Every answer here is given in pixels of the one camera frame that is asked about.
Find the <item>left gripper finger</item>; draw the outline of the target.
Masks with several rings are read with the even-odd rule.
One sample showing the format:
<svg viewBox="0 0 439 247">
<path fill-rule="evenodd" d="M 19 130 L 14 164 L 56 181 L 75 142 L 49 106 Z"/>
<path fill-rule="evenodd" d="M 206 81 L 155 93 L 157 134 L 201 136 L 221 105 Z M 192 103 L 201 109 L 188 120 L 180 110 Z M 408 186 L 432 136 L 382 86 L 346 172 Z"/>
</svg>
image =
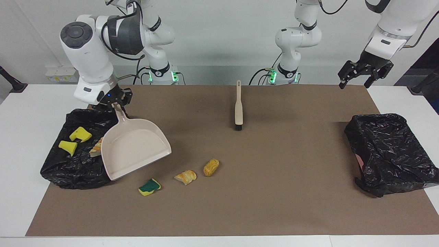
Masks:
<svg viewBox="0 0 439 247">
<path fill-rule="evenodd" d="M 348 82 L 359 76 L 357 70 L 358 63 L 353 61 L 347 61 L 338 72 L 338 77 L 340 80 L 339 87 L 344 89 Z"/>
<path fill-rule="evenodd" d="M 394 64 L 392 62 L 386 63 L 383 67 L 379 69 L 373 66 L 367 66 L 367 72 L 369 73 L 369 77 L 364 83 L 365 88 L 368 89 L 376 80 L 386 78 L 393 66 Z"/>
</svg>

